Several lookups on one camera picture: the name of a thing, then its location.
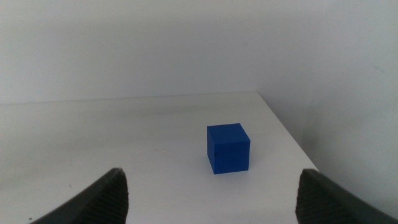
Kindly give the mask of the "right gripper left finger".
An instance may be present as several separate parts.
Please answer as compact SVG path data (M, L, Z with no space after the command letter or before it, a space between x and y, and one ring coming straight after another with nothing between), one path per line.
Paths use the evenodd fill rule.
M113 168L33 224L125 224L128 209L126 175L121 168Z

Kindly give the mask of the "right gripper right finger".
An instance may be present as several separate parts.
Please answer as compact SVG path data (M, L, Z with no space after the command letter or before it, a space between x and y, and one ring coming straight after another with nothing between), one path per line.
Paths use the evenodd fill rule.
M351 194L315 169L300 175L295 214L299 224L397 224L397 219Z

